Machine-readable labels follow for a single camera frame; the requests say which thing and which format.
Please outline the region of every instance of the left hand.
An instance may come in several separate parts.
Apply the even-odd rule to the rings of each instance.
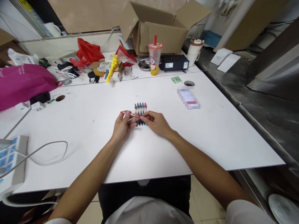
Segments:
[[[114,130],[111,140],[117,141],[118,143],[122,143],[127,139],[131,128],[137,126],[136,121],[138,121],[140,118],[133,118],[129,121],[130,113],[130,111],[127,111],[125,117],[123,117],[124,115],[122,113],[119,114],[114,124]]]

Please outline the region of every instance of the red pen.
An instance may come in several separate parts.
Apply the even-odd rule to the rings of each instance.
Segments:
[[[126,110],[124,110],[124,111],[121,111],[121,113],[122,114],[126,114],[127,113],[127,111]],[[140,117],[142,117],[142,116],[139,116],[139,115],[134,115],[133,113],[131,113],[131,116],[132,117],[137,117],[137,118],[140,118]]]

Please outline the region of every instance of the red plastic bag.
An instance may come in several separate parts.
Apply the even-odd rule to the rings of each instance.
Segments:
[[[78,46],[79,50],[77,51],[77,57],[80,61],[76,61],[72,58],[69,60],[76,67],[84,68],[86,65],[91,65],[93,62],[105,58],[98,45],[90,44],[82,38],[78,38]]]
[[[127,56],[129,59],[131,59],[132,61],[135,61],[136,63],[137,63],[137,60],[136,60],[136,58],[134,57],[134,55],[129,55],[128,54],[128,52],[121,46],[121,45],[119,45],[119,47],[118,47],[118,49],[117,49],[117,51],[116,51],[116,53],[115,54],[117,54],[118,53],[118,51],[121,51],[125,56]],[[127,63],[127,62],[125,62],[124,64],[123,64],[123,66],[124,67],[129,67],[129,66],[132,66],[133,64],[130,64],[130,63]]]

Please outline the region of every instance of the hole in table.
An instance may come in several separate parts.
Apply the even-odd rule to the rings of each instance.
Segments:
[[[58,97],[56,98],[56,101],[57,101],[57,102],[58,102],[58,101],[62,101],[64,98],[65,98],[65,95],[58,96]]]
[[[192,81],[185,81],[184,85],[185,86],[195,86],[194,82],[192,82]]]

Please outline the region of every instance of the desk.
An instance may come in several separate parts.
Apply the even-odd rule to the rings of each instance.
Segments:
[[[69,187],[107,143],[119,112],[133,111],[137,102],[146,102],[149,110],[162,112],[171,128],[226,170],[284,164],[203,72],[180,76],[183,82],[195,83],[193,92],[202,107],[194,110],[187,110],[177,95],[183,84],[174,84],[173,76],[53,90],[51,97],[63,94],[65,99],[46,105],[40,112],[30,111],[10,136],[29,136],[29,152],[48,142],[65,140],[69,143],[68,158],[51,166],[28,160],[25,182],[14,193]],[[60,143],[48,145],[34,158],[50,162],[60,158],[64,148]],[[173,145],[149,127],[138,126],[115,158],[105,182],[191,173]]]
[[[112,57],[112,55],[114,54],[115,52],[106,52],[106,53],[103,53],[103,55],[106,57],[106,58],[110,58]],[[139,66],[137,64],[134,64],[132,66],[133,68],[133,73],[134,74],[138,74],[138,77],[136,79],[141,79],[141,78],[154,78],[155,76],[152,76],[150,74],[150,71],[143,71],[139,68]],[[56,73],[57,70],[55,70],[55,67],[54,66],[50,66],[47,68],[49,72],[51,72],[55,77],[58,77],[59,75]],[[188,69],[185,70],[186,73],[192,73],[192,72],[201,72],[201,70],[196,66],[192,66]],[[163,72],[163,71],[159,71],[158,73],[158,76],[168,76],[168,75],[180,75],[180,74],[185,74],[185,72],[183,71],[169,71],[169,72]],[[89,84],[89,79],[85,79],[84,77],[78,77],[78,78],[75,78],[75,79],[72,79],[72,83],[70,85],[67,85],[67,86],[77,86],[77,85],[86,85],[86,84]]]
[[[0,138],[6,138],[7,135],[18,125],[26,116],[31,108],[25,111],[17,111],[15,107],[8,108],[0,112]]]

